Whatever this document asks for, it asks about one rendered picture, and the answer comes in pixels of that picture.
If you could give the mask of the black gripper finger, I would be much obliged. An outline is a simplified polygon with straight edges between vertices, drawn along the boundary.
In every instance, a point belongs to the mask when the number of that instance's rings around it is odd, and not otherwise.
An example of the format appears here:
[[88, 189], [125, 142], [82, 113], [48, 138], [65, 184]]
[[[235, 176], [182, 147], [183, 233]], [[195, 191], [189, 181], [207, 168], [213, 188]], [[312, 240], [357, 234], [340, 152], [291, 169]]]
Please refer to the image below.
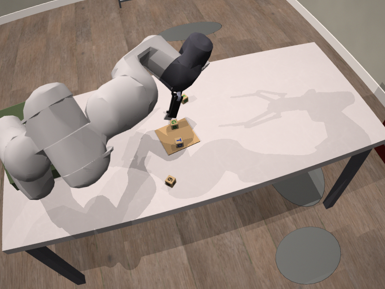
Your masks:
[[178, 110], [180, 104], [183, 100], [183, 96], [181, 92], [171, 92], [172, 98], [170, 102], [169, 110], [166, 111], [166, 115], [164, 116], [164, 120], [171, 120], [172, 118], [176, 118], [178, 114]]

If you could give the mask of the tan square mat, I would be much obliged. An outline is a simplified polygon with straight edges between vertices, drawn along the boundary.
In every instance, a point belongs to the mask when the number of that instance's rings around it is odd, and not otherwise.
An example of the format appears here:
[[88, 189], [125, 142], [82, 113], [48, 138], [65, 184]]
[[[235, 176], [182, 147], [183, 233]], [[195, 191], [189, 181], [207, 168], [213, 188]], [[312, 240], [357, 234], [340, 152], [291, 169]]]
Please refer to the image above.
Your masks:
[[[169, 124], [155, 130], [155, 133], [157, 134], [168, 155], [176, 153], [180, 150], [183, 150], [191, 145], [200, 142], [199, 138], [194, 133], [193, 129], [185, 118], [178, 120], [177, 122], [179, 127], [178, 129], [172, 130]], [[176, 148], [174, 139], [178, 137], [182, 137], [184, 147]]]

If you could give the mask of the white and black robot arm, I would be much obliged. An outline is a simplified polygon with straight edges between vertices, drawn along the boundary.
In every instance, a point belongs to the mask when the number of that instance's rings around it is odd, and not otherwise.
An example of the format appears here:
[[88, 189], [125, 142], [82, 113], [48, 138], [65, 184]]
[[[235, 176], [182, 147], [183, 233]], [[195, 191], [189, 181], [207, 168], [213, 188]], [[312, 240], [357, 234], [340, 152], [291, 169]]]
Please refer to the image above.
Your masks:
[[149, 72], [171, 92], [184, 91], [210, 64], [212, 49], [211, 40], [197, 32], [179, 52], [161, 35], [146, 37], [116, 63], [113, 79], [88, 98], [86, 116], [65, 84], [34, 90], [22, 121], [0, 118], [0, 159], [18, 189], [30, 200], [49, 195], [55, 184], [50, 165], [72, 188], [96, 183], [110, 163], [108, 140], [145, 119], [158, 101]]

